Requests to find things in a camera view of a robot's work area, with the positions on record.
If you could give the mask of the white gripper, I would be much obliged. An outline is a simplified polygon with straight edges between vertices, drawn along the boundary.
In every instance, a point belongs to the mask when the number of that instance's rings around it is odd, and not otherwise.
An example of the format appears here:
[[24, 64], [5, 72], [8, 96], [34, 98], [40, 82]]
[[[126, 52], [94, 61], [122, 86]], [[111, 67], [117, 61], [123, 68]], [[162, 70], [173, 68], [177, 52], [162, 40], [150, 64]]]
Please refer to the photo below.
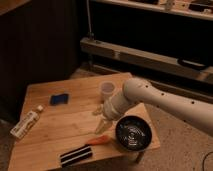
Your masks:
[[[103, 105], [97, 107], [92, 114], [97, 116], [103, 113], [103, 116], [108, 120], [118, 120], [133, 106], [134, 103], [128, 100], [122, 91], [119, 91], [112, 97], [108, 98]], [[100, 120], [95, 130], [96, 134], [102, 134], [112, 126], [112, 122], [108, 120]]]

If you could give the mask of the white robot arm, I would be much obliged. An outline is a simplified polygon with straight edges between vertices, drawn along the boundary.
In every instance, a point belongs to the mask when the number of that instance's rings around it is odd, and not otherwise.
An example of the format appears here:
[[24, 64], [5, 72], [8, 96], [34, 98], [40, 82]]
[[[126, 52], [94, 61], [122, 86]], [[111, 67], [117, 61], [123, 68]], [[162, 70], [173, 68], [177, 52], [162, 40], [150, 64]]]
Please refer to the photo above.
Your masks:
[[140, 103], [159, 107], [213, 137], [213, 104], [159, 90], [149, 81], [138, 78], [126, 80], [120, 91], [106, 99], [93, 112], [94, 115], [101, 115], [95, 133], [102, 134], [114, 121]]

